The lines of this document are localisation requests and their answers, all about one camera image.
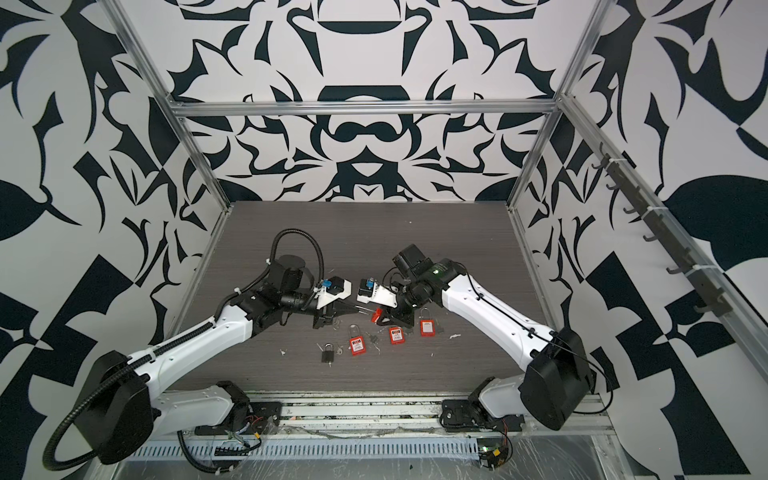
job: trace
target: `black and white patterned wall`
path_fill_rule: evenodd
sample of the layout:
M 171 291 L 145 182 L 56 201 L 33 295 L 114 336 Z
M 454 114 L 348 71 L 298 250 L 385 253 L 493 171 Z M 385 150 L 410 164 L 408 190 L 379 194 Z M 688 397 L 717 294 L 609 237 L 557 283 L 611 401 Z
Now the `black and white patterned wall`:
M 91 364 L 163 339 L 220 208 L 94 0 L 0 5 L 0 112 L 0 478 L 61 478 Z
M 575 89 L 763 318 L 765 18 L 757 0 L 620 0 Z M 643 240 L 650 231 L 597 162 L 561 120 L 518 212 L 558 319 L 611 378 L 611 421 L 635 473 L 765 478 L 768 385 L 718 319 L 694 311 L 702 300 L 667 274 L 670 257 Z
M 552 98 L 594 0 L 123 2 L 178 101 Z M 506 200 L 541 115 L 195 118 L 231 200 Z

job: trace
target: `metal floor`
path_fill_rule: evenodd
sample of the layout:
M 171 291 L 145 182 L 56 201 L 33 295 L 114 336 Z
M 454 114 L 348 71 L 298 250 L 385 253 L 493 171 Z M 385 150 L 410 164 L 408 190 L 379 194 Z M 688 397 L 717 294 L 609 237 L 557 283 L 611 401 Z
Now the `metal floor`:
M 382 275 L 392 258 L 415 243 L 439 261 L 462 262 L 483 286 L 533 320 L 544 316 L 503 202 L 476 204 L 341 204 L 236 202 L 211 258 L 183 329 L 210 316 L 235 286 L 250 282 L 264 268 L 275 234 L 295 227 L 311 233 L 323 249 L 326 276 L 353 283 Z M 296 254 L 315 274 L 314 249 L 289 235 L 277 256 Z M 174 384 L 199 389 L 232 380 L 244 390 L 468 392 L 488 376 L 520 373 L 509 356 L 463 318 L 433 306 L 443 328 L 421 337 L 418 327 L 406 342 L 391 345 L 385 329 L 369 316 L 341 317 L 341 327 L 312 329 L 309 316 L 293 315 L 248 342 L 232 347 Z M 352 357 L 348 327 L 377 335 L 378 349 L 366 334 L 367 352 Z M 341 344 L 334 363 L 320 362 L 319 345 Z

